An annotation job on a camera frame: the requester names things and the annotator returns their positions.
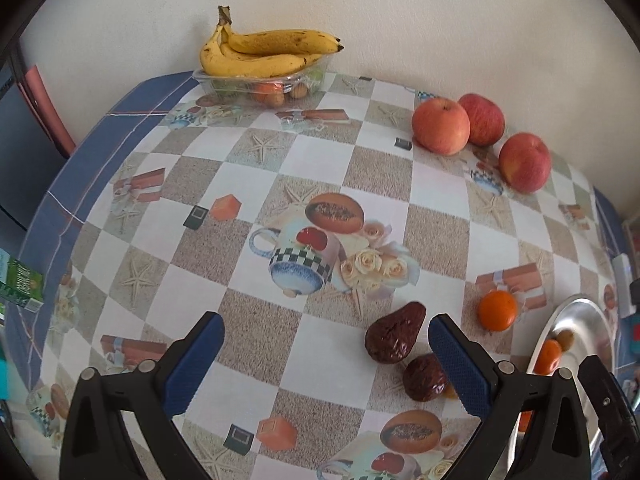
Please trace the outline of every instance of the metal plate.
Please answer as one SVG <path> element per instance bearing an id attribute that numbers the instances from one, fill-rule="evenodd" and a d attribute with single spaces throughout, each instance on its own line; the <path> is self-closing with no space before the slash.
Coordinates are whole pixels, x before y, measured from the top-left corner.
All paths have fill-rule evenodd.
<path id="1" fill-rule="evenodd" d="M 582 410 L 587 420 L 587 434 L 589 436 L 590 452 L 593 454 L 600 436 L 598 429 L 598 418 L 591 405 L 587 394 L 582 385 L 578 381 L 578 367 L 587 355 L 597 355 L 606 369 L 612 372 L 616 366 L 616 357 L 614 352 L 613 337 L 609 331 L 609 326 L 597 304 L 582 295 L 571 296 L 564 301 L 552 314 L 546 324 L 540 339 L 531 356 L 531 361 L 527 367 L 527 373 L 533 373 L 533 367 L 540 354 L 542 343 L 555 335 L 561 330 L 572 330 L 574 332 L 574 344 L 567 352 L 562 354 L 560 366 L 566 367 L 574 374 L 575 384 L 578 389 Z M 513 428 L 513 433 L 507 444 L 507 463 L 511 467 L 515 459 L 516 446 L 522 440 L 523 433 L 518 432 L 518 423 Z"/>

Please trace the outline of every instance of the red apple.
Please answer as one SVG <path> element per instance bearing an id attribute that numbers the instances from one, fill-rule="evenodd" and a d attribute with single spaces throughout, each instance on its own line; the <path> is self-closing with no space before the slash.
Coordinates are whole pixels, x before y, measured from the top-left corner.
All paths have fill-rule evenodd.
<path id="1" fill-rule="evenodd" d="M 415 140 L 439 155 L 453 155 L 469 139 L 469 116 L 457 102 L 434 97 L 418 106 L 411 119 Z"/>
<path id="2" fill-rule="evenodd" d="M 326 233 L 315 227 L 305 227 L 296 235 L 296 241 L 313 247 L 316 251 L 324 251 L 327 245 Z"/>
<path id="3" fill-rule="evenodd" d="M 404 469 L 404 458 L 396 453 L 383 453 L 371 463 L 371 468 L 380 473 L 396 474 Z"/>
<path id="4" fill-rule="evenodd" d="M 497 104 L 478 94 L 463 95 L 458 103 L 469 116 L 469 142 L 490 146 L 500 140 L 504 133 L 504 115 Z"/>
<path id="5" fill-rule="evenodd" d="M 541 189 L 551 174 L 551 155 L 540 137 L 519 133 L 500 150 L 500 173 L 507 184 L 520 193 Z"/>

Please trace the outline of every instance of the banana bunch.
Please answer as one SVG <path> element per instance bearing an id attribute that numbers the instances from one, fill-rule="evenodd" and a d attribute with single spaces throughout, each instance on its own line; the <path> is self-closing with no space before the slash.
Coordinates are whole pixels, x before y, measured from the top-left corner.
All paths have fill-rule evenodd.
<path id="1" fill-rule="evenodd" d="M 212 76 L 271 78 L 315 63 L 324 54 L 340 52 L 340 40 L 317 30 L 271 30 L 236 34 L 229 8 L 219 6 L 219 22 L 200 49 L 204 72 Z"/>

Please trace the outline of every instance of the clear plastic tray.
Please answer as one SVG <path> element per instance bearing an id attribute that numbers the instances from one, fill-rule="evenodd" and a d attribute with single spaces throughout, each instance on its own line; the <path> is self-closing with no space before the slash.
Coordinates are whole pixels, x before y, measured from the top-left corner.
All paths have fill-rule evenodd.
<path id="1" fill-rule="evenodd" d="M 313 65 L 281 77 L 216 77 L 200 69 L 193 72 L 193 78 L 216 104 L 291 108 L 296 101 L 302 101 L 318 91 L 328 65 L 329 57 L 322 56 Z"/>

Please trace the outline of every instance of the checkered tablecloth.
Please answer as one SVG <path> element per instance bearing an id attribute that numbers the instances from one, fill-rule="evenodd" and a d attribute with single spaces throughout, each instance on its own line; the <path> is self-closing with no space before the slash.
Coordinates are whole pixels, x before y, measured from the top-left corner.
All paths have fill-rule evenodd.
<path id="1" fill-rule="evenodd" d="M 85 367 L 113 372 L 103 335 L 170 343 L 215 310 L 225 321 L 225 344 L 177 418 L 212 478 L 316 479 L 316 468 L 358 436 L 421 408 L 457 442 L 421 464 L 423 478 L 431 479 L 425 469 L 454 458 L 478 420 L 455 399 L 409 399 L 402 365 L 377 365 L 367 355 L 367 326 L 417 300 L 428 314 L 412 356 L 428 350 L 428 322 L 446 312 L 496 360 L 524 368 L 554 308 L 580 292 L 602 304 L 612 274 L 593 188 L 561 157 L 553 157 L 543 190 L 496 195 L 465 176 L 474 156 L 469 148 L 447 158 L 415 144 L 410 151 L 397 147 L 397 138 L 411 140 L 412 112 L 429 96 L 329 73 L 300 109 L 342 108 L 349 121 L 309 127 L 288 124 L 272 110 L 210 105 L 199 87 L 189 91 L 133 149 L 91 209 L 72 253 L 72 280 L 61 286 L 36 388 L 57 383 L 70 399 Z M 114 212 L 115 182 L 159 168 L 165 168 L 159 200 Z M 283 294 L 269 260 L 248 239 L 324 192 L 355 199 L 366 221 L 385 227 L 381 243 L 408 250 L 419 266 L 415 285 L 380 298 L 344 294 L 333 282 L 308 296 Z M 210 209 L 228 194 L 241 203 L 235 219 L 208 216 L 197 230 L 183 225 L 193 206 Z M 560 203 L 579 204 L 590 229 L 568 225 Z M 476 277 L 530 262 L 542 274 L 546 307 L 522 314 L 505 332 L 486 332 L 476 319 Z M 245 456 L 223 447 L 232 424 L 255 433 L 272 414 L 297 428 L 294 449 L 272 451 L 257 439 Z M 132 437 L 157 478 L 140 432 Z M 55 460 L 57 453 L 38 456 Z"/>

